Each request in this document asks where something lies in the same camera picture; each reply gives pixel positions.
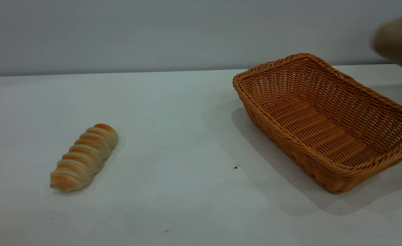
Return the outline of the blurred tan person hand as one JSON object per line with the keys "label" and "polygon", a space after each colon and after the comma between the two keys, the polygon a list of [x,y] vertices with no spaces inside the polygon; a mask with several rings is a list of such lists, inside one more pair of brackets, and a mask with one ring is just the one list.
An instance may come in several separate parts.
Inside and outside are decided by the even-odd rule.
{"label": "blurred tan person hand", "polygon": [[402,67],[402,17],[382,24],[371,46],[377,54]]}

